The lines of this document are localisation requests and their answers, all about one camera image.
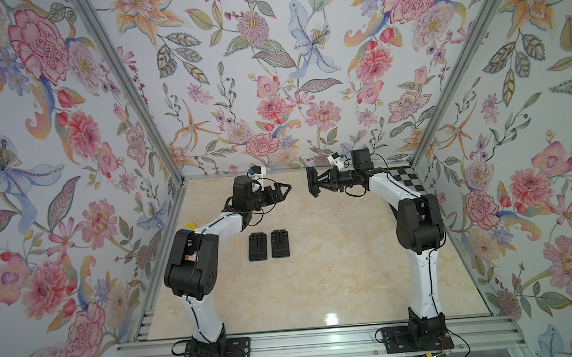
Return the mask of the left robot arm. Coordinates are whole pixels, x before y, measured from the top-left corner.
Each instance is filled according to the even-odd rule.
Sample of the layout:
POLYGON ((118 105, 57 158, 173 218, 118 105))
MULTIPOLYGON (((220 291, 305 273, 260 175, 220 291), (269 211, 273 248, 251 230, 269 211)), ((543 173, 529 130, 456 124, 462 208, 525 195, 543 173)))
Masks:
POLYGON ((176 232, 164 272, 164 285, 183 300, 194 322, 191 346, 201 353, 224 355, 227 332, 211 296, 218 279, 221 245, 249 227, 265 207, 286 200, 292 188, 266 177, 248 175, 234 178, 232 195, 226 199, 219 216, 199 229, 176 232))

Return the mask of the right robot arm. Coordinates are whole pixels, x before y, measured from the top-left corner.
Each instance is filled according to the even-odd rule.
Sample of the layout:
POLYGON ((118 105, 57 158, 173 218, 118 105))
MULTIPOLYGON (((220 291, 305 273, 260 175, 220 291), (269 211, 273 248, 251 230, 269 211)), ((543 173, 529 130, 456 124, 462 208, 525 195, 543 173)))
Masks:
POLYGON ((348 167, 339 154, 332 155, 329 162, 331 168, 321 174, 313 167, 306 169, 310 194, 317 197, 323 189, 346 193, 358 186, 364 194, 378 195, 390 205, 396 218, 396 237, 409 260, 412 302, 408 335, 414 343, 446 335, 449 330, 438 293, 437 268, 446 232, 437 197, 413 191, 394 179, 388 168, 375 167, 366 148, 351 152, 348 167))

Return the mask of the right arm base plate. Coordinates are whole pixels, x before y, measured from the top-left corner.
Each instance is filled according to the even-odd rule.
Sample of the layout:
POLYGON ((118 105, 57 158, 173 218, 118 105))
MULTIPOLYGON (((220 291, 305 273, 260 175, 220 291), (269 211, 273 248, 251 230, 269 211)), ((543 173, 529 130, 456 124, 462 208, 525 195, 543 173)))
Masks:
POLYGON ((447 328, 437 328, 425 331, 415 327, 390 326, 378 329, 375 339, 381 342, 387 353, 420 353, 423 351, 442 352, 453 349, 453 339, 447 328))

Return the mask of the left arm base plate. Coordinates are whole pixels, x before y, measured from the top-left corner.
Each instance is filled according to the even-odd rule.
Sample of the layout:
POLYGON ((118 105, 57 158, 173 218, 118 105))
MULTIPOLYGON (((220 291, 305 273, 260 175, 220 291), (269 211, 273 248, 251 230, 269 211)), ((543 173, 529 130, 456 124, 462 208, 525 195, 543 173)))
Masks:
POLYGON ((250 357, 251 339, 248 337, 227 338, 216 344, 187 342, 183 357, 250 357))

